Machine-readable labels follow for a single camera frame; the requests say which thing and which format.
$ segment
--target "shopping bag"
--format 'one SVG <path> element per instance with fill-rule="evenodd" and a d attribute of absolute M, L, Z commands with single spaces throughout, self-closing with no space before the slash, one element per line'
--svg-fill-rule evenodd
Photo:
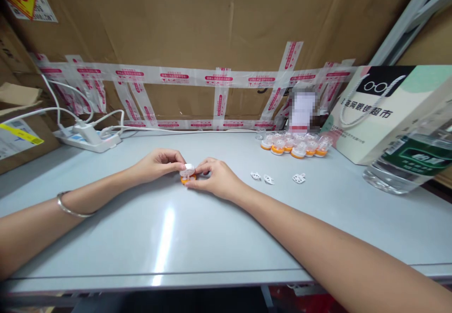
<path fill-rule="evenodd" d="M 451 99 L 452 65 L 361 66 L 321 132 L 353 163 L 368 165 Z"/>

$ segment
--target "wrist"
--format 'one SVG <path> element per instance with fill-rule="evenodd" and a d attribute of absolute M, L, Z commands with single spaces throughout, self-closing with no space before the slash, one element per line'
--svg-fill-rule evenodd
<path fill-rule="evenodd" d="M 112 175 L 112 182 L 119 185 L 124 190 L 144 184 L 145 182 L 140 180 L 130 169 L 125 169 L 121 172 Z"/>

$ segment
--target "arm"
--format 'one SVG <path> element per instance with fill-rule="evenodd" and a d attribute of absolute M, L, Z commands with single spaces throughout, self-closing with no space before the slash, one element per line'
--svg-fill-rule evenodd
<path fill-rule="evenodd" d="M 450 312 L 452 293 L 382 250 L 242 182 L 222 161 L 206 159 L 187 187 L 248 211 L 349 312 Z"/>
<path fill-rule="evenodd" d="M 93 213 L 129 188 L 184 170 L 185 163 L 178 151 L 157 149 L 129 169 L 63 195 L 62 203 L 75 213 Z M 0 281 L 83 220 L 64 212 L 56 198 L 0 218 Z"/>

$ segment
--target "forearm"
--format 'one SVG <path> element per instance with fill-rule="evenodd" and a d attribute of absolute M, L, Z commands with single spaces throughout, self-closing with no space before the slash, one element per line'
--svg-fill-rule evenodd
<path fill-rule="evenodd" d="M 253 189 L 235 202 L 350 312 L 446 312 L 452 295 L 401 261 Z"/>
<path fill-rule="evenodd" d="M 65 194 L 62 202 L 73 212 L 89 214 L 133 186 L 136 182 L 120 172 Z M 62 211 L 56 198 L 1 218 L 0 280 L 82 221 Z"/>

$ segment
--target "hand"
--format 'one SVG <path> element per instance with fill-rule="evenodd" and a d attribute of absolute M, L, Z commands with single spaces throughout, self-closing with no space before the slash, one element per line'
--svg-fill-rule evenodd
<path fill-rule="evenodd" d="M 182 171 L 185 169 L 185 164 L 185 159 L 179 151 L 157 148 L 125 172 L 134 182 L 144 184 L 169 172 Z"/>
<path fill-rule="evenodd" d="M 235 202 L 245 189 L 250 188 L 223 161 L 207 158 L 195 170 L 196 174 L 209 172 L 212 172 L 209 179 L 189 181 L 185 186 L 211 192 L 232 202 Z"/>

